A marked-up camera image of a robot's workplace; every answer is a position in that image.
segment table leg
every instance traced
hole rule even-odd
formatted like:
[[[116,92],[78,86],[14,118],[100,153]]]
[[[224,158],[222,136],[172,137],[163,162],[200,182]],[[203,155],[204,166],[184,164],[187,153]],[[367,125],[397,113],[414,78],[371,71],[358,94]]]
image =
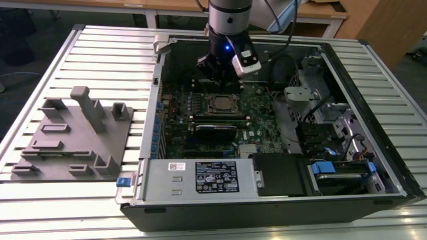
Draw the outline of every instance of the table leg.
[[[340,29],[342,23],[343,23],[342,19],[334,19],[330,25],[327,25],[327,28],[322,37],[327,39],[335,38],[335,35]]]
[[[60,11],[59,10],[50,10],[48,12],[51,13],[54,20],[60,19]]]
[[[146,9],[147,27],[150,29],[159,28],[159,16],[158,11],[154,9]]]

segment barcode sticker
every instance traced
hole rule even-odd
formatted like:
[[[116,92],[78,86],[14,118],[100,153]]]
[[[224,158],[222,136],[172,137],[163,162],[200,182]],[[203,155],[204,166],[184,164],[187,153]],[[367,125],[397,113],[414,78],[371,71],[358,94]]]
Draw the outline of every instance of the barcode sticker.
[[[186,171],[186,163],[184,162],[170,162],[167,169],[170,171]]]

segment cable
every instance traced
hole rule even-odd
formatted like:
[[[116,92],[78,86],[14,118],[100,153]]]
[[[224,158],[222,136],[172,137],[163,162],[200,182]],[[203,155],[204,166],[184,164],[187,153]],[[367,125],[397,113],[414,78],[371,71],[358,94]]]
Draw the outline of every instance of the cable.
[[[302,119],[302,122],[306,122],[306,120],[311,116],[311,114],[314,114],[315,111],[323,106],[323,104],[326,104],[327,100],[330,100],[331,97],[332,97],[332,94],[328,93],[328,95],[324,98],[320,99],[320,101],[318,102],[316,106],[314,106],[314,108],[310,110],[310,112],[307,113],[307,115]]]
[[[274,95],[272,95],[272,92],[270,91],[268,87],[266,87],[267,89],[267,93],[270,94],[270,96],[272,97],[272,99],[275,99]]]
[[[194,0],[194,1],[195,1],[195,4],[198,4],[198,6],[199,6],[199,8],[200,8],[200,10],[203,12],[208,12],[210,11],[206,7],[202,6],[202,3],[199,2],[199,0]]]
[[[268,82],[271,84],[275,82],[275,66],[276,66],[276,63],[278,63],[279,59],[282,59],[282,58],[292,60],[294,67],[295,67],[296,79],[300,80],[299,64],[296,63],[296,61],[295,61],[295,59],[294,59],[294,57],[291,55],[288,55],[287,53],[283,53],[279,57],[274,58],[270,61],[270,65],[268,65],[268,71],[270,71]]]
[[[274,33],[274,34],[279,34],[279,33],[280,33],[280,30],[282,30],[282,25],[280,25],[280,22],[279,22],[278,15],[275,14],[274,8],[272,8],[272,6],[270,5],[268,0],[264,0],[264,3],[266,3],[266,5],[267,5],[267,7],[268,7],[268,9],[270,9],[270,12],[271,12],[272,16],[274,16],[275,24],[278,25],[278,31],[275,31],[275,32],[272,32],[272,33]]]
[[[36,73],[36,72],[30,72],[30,71],[20,71],[20,72],[12,72],[12,73],[8,73],[8,74],[4,74],[0,76],[0,78],[6,77],[6,76],[10,76],[10,75],[18,75],[18,74],[34,74],[34,75],[39,75],[40,77],[43,76],[40,73]]]
[[[344,147],[344,151],[342,152],[342,157],[339,158],[339,161],[340,161],[340,162],[344,162],[344,159],[346,159],[346,157],[347,157],[347,152],[348,152],[350,146],[351,146],[351,144],[352,144],[352,141],[354,141],[355,137],[358,137],[358,136],[360,136],[360,133],[355,133],[354,135],[351,135],[351,138],[350,138],[350,140],[348,140],[348,142],[347,142],[347,144],[346,144],[346,147]]]
[[[270,55],[270,59],[263,63],[268,62],[276,55],[279,55],[286,49],[287,47],[290,46],[291,44],[291,40],[292,40],[292,35],[294,35],[294,30],[295,30],[295,25],[296,25],[296,20],[298,20],[298,14],[299,14],[299,0],[294,0],[294,4],[295,4],[295,14],[294,14],[294,21],[292,21],[292,26],[291,26],[291,31],[288,33],[288,37],[287,37],[287,42],[286,42],[286,45],[284,47],[276,51],[274,54]]]
[[[283,136],[287,140],[290,140],[291,142],[294,142],[294,143],[298,143],[298,144],[300,144],[302,142],[300,141],[296,141],[296,140],[292,140],[291,138],[288,138],[287,136]]]
[[[367,147],[367,145],[364,145],[363,140],[360,140],[360,145],[363,147],[363,151],[355,157],[356,161],[362,160],[363,155],[367,154],[367,152],[368,152],[368,147]]]

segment white label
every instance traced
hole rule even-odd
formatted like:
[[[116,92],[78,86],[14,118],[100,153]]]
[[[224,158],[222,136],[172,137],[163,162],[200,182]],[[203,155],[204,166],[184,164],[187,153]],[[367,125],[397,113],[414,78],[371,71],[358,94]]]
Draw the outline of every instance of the white label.
[[[143,5],[142,4],[123,4],[126,7],[134,7],[134,8],[142,8]]]
[[[243,56],[244,58],[250,57],[250,56],[251,56],[251,50],[243,51],[243,52],[242,52],[242,56]]]
[[[168,163],[170,171],[186,171],[186,163],[184,162],[170,162]]]
[[[331,15],[331,18],[332,19],[346,19],[347,17],[342,16],[342,15]]]

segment black cable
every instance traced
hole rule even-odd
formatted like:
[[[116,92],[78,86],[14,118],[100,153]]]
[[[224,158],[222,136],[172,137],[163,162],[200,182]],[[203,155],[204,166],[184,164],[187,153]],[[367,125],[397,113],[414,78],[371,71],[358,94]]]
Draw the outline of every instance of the black cable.
[[[278,15],[275,14],[275,11],[274,11],[272,6],[271,6],[270,3],[268,3],[268,0],[264,0],[264,2],[266,2],[266,5],[267,5],[267,7],[268,7],[268,9],[270,9],[270,12],[271,12],[271,14],[272,14],[272,16],[274,16],[275,24],[278,25],[278,31],[274,31],[272,33],[274,33],[274,34],[278,34],[278,33],[280,33],[280,30],[282,30],[282,25],[280,25],[280,22],[279,22],[279,18],[278,18]]]
[[[330,100],[331,97],[332,97],[332,94],[328,93],[328,95],[324,98],[320,99],[320,101],[318,102],[316,106],[314,106],[314,108],[308,111],[307,115],[302,119],[302,122],[306,122],[306,120],[311,116],[311,114],[314,114],[315,111],[323,106],[323,104],[326,104],[327,100]]]
[[[200,8],[200,10],[203,12],[208,12],[210,11],[204,6],[202,6],[202,3],[199,2],[199,0],[194,0],[194,1],[195,1],[195,4],[198,4],[198,6],[199,6],[199,8]]]
[[[354,135],[351,135],[351,138],[346,144],[346,148],[344,148],[344,151],[342,152],[342,156],[339,158],[339,161],[343,162],[346,160],[346,157],[347,157],[347,152],[348,152],[348,149],[350,149],[350,146],[352,144],[352,141],[355,139],[355,137],[358,137],[360,135],[360,133],[355,133]]]
[[[359,159],[364,154],[367,154],[367,152],[368,152],[368,147],[367,147],[367,145],[364,145],[364,143],[363,143],[363,140],[360,140],[359,141],[360,142],[360,145],[362,145],[362,147],[363,147],[363,151],[356,155],[356,157],[354,158],[354,159]]]
[[[287,47],[288,47],[290,44],[291,44],[292,35],[294,35],[294,30],[295,30],[295,25],[296,25],[296,20],[298,20],[298,14],[299,14],[299,0],[294,0],[294,4],[295,4],[295,14],[294,14],[294,21],[292,21],[291,31],[290,31],[288,37],[287,37],[287,42],[286,42],[284,47],[283,47],[279,51],[276,51],[274,54],[270,55],[270,59],[274,59],[274,58],[287,49]]]
[[[270,71],[270,79],[268,79],[268,83],[272,84],[275,82],[275,66],[278,63],[278,60],[280,58],[288,58],[292,60],[294,63],[294,67],[295,67],[295,74],[296,74],[296,79],[300,79],[300,74],[299,74],[299,64],[296,63],[294,57],[286,53],[283,53],[279,57],[276,57],[275,59],[271,60],[270,65],[268,65],[268,71]]]

